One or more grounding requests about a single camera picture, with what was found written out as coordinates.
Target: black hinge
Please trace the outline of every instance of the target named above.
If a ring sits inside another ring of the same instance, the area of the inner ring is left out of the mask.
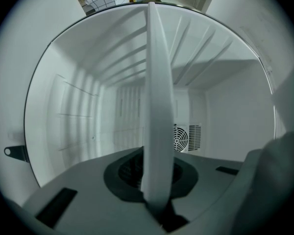
[[[22,160],[29,163],[29,157],[28,157],[28,153],[27,153],[27,149],[25,145],[6,147],[4,149],[4,153],[8,157]]]

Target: circular vent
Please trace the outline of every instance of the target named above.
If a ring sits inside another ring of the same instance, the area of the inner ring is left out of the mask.
[[[182,128],[175,127],[173,135],[173,147],[176,151],[181,152],[187,146],[188,136]]]

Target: air vent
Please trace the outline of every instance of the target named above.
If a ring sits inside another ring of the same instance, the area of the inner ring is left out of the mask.
[[[173,136],[173,147],[176,151],[183,151],[188,142],[187,132],[182,128],[175,127],[174,128],[174,136]]]
[[[190,142],[188,144],[188,150],[194,151],[200,149],[201,126],[190,125],[189,132]]]

